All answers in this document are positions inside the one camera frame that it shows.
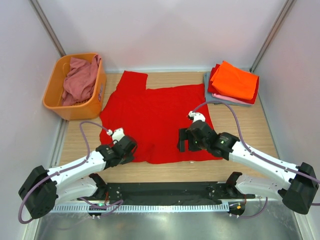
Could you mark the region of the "red t shirt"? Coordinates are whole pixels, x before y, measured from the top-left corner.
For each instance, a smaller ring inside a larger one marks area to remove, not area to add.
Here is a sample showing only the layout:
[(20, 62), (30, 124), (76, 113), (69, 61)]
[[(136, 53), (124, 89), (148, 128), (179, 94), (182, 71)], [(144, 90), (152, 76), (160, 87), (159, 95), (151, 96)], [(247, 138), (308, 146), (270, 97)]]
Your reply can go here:
[(179, 151), (179, 129), (188, 128), (188, 113), (205, 102), (204, 84), (149, 89), (148, 75), (124, 71), (100, 113), (102, 125), (123, 128), (137, 142), (134, 162), (166, 164), (211, 161), (205, 150)]

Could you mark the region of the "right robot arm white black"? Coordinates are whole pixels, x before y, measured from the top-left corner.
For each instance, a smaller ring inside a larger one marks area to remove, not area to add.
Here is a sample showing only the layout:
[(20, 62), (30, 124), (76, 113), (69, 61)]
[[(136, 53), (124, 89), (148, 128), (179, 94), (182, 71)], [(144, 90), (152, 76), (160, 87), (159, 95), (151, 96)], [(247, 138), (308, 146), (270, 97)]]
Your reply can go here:
[(295, 165), (274, 158), (243, 143), (235, 135), (216, 133), (201, 120), (179, 129), (177, 148), (180, 152), (205, 150), (214, 157), (245, 165), (267, 177), (254, 178), (243, 173), (230, 176), (225, 192), (231, 198), (241, 194), (267, 197), (282, 201), (287, 208), (302, 215), (308, 214), (314, 205), (319, 182), (308, 163)]

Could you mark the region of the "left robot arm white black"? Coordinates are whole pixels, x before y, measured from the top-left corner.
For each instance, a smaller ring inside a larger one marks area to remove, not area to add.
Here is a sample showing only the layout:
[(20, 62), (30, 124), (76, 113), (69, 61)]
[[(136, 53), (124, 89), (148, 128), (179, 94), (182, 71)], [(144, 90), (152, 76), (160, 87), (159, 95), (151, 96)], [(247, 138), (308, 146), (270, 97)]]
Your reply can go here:
[(35, 167), (18, 191), (22, 203), (18, 210), (18, 220), (27, 209), (32, 220), (42, 218), (56, 205), (82, 197), (101, 200), (106, 187), (98, 172), (124, 165), (134, 160), (137, 142), (130, 136), (114, 140), (112, 145), (102, 144), (95, 150), (68, 164), (45, 169)]

